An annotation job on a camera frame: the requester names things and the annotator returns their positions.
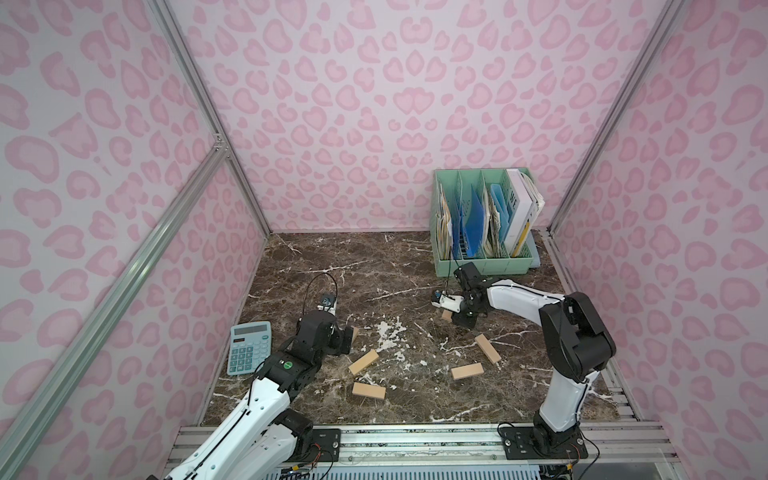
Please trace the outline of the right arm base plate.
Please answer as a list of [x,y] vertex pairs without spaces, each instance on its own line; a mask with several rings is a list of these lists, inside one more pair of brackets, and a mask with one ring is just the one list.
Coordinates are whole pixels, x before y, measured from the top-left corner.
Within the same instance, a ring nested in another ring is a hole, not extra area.
[[588,457],[580,424],[562,431],[552,431],[546,423],[533,426],[497,426],[507,460],[568,460],[577,462]]

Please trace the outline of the wooden block angled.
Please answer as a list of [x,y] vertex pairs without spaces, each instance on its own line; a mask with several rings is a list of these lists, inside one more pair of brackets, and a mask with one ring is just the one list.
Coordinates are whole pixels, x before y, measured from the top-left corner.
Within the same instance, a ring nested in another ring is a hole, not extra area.
[[475,342],[492,364],[499,364],[501,356],[484,334],[478,335],[475,338]]

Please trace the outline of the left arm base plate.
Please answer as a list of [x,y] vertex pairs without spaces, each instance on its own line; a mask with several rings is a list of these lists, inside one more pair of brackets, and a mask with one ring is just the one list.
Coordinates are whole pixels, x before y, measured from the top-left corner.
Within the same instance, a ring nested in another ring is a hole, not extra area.
[[341,430],[338,428],[313,428],[302,433],[297,440],[293,455],[288,462],[308,463],[337,462],[340,456]]

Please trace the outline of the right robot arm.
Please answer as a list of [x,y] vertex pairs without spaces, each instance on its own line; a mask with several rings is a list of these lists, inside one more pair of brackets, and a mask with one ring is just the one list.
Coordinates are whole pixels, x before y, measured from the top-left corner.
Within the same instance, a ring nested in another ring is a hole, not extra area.
[[453,324],[472,329],[480,317],[498,310],[541,327],[553,375],[534,415],[532,436],[541,449],[575,440],[587,390],[616,354],[616,344],[589,296],[548,293],[486,277],[473,263],[458,267],[454,276],[460,294],[435,291],[431,297],[435,307],[451,313]]

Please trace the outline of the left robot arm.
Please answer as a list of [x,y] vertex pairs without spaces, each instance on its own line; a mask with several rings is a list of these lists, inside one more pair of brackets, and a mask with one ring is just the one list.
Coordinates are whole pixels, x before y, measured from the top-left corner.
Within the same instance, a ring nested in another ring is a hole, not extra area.
[[326,356],[351,350],[352,327],[338,325],[333,307],[305,312],[296,334],[271,354],[233,411],[168,479],[264,479],[310,448],[313,422],[290,408]]

